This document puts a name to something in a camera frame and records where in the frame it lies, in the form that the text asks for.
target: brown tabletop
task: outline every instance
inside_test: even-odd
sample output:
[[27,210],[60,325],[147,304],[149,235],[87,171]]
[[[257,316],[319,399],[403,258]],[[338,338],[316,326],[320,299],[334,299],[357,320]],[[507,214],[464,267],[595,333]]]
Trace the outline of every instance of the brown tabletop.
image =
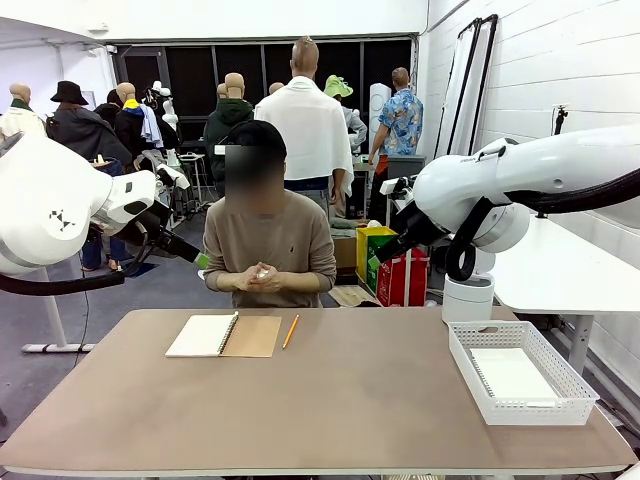
[[[595,410],[584,427],[486,426],[438,308],[243,311],[282,317],[272,358],[166,358],[195,313],[205,311],[125,316],[12,435],[0,464],[174,476],[557,474],[635,462]],[[494,318],[513,317],[496,308]]]

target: pencil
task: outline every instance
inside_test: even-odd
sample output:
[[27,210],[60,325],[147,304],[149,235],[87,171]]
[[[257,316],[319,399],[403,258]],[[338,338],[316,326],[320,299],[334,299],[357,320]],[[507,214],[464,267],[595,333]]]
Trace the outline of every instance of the pencil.
[[296,315],[296,318],[293,319],[293,323],[291,324],[291,328],[289,329],[289,333],[287,333],[287,338],[282,344],[282,349],[284,350],[289,345],[289,340],[291,339],[291,335],[293,335],[293,331],[296,329],[296,325],[298,324],[298,319],[300,315]]

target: cardboard box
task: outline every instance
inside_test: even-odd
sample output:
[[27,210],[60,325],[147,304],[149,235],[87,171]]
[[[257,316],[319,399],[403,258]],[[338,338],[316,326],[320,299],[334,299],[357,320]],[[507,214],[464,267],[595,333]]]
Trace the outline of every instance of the cardboard box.
[[333,255],[336,257],[338,270],[356,268],[356,237],[333,239]]

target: brown notebook cover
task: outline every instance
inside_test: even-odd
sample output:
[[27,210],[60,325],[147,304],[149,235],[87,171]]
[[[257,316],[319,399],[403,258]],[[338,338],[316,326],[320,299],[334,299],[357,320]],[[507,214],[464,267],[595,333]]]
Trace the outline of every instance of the brown notebook cover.
[[240,315],[222,357],[266,358],[273,355],[282,317]]

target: blue floral shirt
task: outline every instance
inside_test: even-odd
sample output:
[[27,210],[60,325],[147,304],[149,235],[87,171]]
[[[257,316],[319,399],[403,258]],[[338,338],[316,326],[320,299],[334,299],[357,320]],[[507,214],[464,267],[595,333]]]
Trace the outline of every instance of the blue floral shirt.
[[380,148],[381,155],[415,155],[422,134],[424,107],[411,90],[400,90],[380,114],[380,123],[389,128],[389,135]]

